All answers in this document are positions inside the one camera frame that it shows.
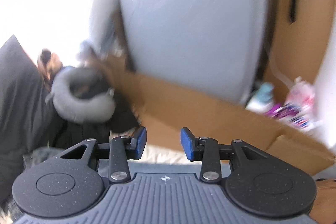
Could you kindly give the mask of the cream bear print bedsheet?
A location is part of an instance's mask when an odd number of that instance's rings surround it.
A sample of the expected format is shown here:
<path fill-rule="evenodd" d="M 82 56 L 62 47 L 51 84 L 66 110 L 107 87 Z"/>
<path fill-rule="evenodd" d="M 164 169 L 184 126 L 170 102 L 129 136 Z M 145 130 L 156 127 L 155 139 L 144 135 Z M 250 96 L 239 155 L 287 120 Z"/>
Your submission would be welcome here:
<path fill-rule="evenodd" d="M 61 152 L 63 152 L 63 150 L 60 148 L 40 147 L 22 156 L 23 169 L 30 169 Z M 149 144 L 146 146 L 142 158 L 139 161 L 131 161 L 130 163 L 132 173 L 138 170 L 149 172 L 162 168 L 167 169 L 169 172 L 191 170 L 198 173 L 200 164 L 198 162 L 188 162 L 187 157 L 181 151 L 174 151 Z M 1 203 L 1 223 L 13 223 L 19 219 L 21 215 L 22 211 L 13 200 L 13 196 L 9 195 L 7 199 Z"/>

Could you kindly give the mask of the brown cardboard sheet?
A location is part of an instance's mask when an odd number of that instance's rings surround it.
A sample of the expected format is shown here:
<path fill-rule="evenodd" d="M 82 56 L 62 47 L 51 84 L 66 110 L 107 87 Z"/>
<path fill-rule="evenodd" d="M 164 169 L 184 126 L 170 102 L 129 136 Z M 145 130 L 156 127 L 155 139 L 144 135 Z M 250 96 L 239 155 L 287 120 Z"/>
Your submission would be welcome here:
<path fill-rule="evenodd" d="M 104 74 L 147 128 L 147 142 L 180 151 L 180 130 L 219 143 L 247 143 L 315 175 L 335 164 L 335 155 L 322 143 L 274 119 L 244 110 L 207 94 L 125 69 L 124 57 L 105 61 L 90 57 L 90 67 Z"/>

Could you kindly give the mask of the grey neck pillow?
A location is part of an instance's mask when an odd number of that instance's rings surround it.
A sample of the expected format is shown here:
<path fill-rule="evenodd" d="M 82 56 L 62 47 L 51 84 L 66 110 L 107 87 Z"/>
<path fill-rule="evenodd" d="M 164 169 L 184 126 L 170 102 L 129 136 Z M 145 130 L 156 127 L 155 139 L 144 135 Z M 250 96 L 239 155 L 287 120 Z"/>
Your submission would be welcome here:
<path fill-rule="evenodd" d="M 73 88 L 91 87 L 102 79 L 94 68 L 63 68 L 54 78 L 46 103 L 52 102 L 56 112 L 74 123 L 104 123 L 112 118 L 116 102 L 114 89 L 101 92 L 91 98 L 81 98 Z"/>

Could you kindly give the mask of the black garment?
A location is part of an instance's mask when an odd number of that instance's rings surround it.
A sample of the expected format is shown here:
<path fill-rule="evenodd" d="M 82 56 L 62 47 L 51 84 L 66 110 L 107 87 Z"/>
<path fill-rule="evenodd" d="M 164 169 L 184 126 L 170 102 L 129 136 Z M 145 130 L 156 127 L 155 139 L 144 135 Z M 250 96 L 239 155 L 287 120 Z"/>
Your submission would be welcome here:
<path fill-rule="evenodd" d="M 113 135 L 131 135 L 140 126 L 128 100 L 106 80 L 56 83 L 51 96 L 58 121 L 50 133 L 50 147 L 66 149 L 88 138 L 107 143 Z"/>

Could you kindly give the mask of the detergent bottle teal cap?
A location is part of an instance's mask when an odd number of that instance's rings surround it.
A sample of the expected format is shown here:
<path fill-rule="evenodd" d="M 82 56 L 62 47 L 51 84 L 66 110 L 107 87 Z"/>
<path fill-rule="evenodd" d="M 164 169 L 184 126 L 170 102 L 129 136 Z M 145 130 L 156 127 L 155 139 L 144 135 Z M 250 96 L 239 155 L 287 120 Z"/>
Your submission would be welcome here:
<path fill-rule="evenodd" d="M 274 106 L 273 85 L 263 83 L 247 103 L 245 109 L 264 114 Z"/>

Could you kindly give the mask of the dark grey pillow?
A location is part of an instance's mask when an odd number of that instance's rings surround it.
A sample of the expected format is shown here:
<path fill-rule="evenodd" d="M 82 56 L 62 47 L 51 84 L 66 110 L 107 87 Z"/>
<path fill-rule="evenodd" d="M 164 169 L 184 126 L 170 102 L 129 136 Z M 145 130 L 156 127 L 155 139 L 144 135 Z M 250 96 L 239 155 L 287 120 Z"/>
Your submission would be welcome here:
<path fill-rule="evenodd" d="M 23 172 L 23 155 L 52 143 L 64 121 L 46 102 L 49 92 L 15 36 L 1 47 L 1 201 Z"/>

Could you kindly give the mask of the purple white refill pouch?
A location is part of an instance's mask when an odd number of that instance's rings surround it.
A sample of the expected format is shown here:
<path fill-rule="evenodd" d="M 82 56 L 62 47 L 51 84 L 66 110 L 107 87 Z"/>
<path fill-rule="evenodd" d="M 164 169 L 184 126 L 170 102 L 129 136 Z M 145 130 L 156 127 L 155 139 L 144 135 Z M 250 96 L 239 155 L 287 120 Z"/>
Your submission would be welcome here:
<path fill-rule="evenodd" d="M 274 105 L 264 115 L 307 132 L 315 128 L 314 105 L 314 86 L 297 77 L 284 104 Z"/>

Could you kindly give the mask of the small plush doll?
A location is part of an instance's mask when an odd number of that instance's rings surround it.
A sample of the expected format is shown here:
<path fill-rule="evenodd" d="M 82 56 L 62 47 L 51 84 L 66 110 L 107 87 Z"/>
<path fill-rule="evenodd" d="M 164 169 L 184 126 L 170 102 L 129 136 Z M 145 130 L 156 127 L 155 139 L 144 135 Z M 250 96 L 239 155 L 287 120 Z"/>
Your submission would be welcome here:
<path fill-rule="evenodd" d="M 38 57 L 38 71 L 42 76 L 45 87 L 50 92 L 56 75 L 64 68 L 56 53 L 43 49 Z"/>

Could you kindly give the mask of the grey plastic wrapped mattress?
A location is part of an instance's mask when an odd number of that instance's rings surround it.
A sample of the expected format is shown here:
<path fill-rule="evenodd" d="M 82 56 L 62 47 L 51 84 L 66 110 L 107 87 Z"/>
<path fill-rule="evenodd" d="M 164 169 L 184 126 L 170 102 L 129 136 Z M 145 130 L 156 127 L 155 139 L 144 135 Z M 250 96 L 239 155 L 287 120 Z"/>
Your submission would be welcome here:
<path fill-rule="evenodd" d="M 244 104 L 272 0 L 120 0 L 135 71 Z"/>

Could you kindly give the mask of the white pillar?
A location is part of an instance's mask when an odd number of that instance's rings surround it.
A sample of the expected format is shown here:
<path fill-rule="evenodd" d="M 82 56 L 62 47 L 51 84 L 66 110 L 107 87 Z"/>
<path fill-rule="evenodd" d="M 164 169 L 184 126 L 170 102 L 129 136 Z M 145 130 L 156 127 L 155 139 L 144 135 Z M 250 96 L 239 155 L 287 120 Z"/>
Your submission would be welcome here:
<path fill-rule="evenodd" d="M 332 148 L 335 146 L 335 24 L 314 85 L 322 141 Z"/>

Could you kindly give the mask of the white pillow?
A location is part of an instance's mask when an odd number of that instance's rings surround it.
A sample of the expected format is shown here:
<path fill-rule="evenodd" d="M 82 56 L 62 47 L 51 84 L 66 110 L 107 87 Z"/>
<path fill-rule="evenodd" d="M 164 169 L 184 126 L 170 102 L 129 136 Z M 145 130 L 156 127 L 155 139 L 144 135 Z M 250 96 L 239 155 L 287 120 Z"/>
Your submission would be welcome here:
<path fill-rule="evenodd" d="M 90 45 L 96 55 L 106 58 L 117 39 L 119 0 L 93 0 Z"/>

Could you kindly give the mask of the folded brown garment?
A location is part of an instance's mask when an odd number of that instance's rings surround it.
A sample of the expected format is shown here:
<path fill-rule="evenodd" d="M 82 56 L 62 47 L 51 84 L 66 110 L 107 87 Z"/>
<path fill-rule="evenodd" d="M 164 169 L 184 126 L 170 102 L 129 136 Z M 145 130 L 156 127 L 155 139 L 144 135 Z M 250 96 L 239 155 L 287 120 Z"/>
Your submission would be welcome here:
<path fill-rule="evenodd" d="M 317 180 L 317 196 L 310 217 L 318 223 L 336 221 L 335 180 Z"/>

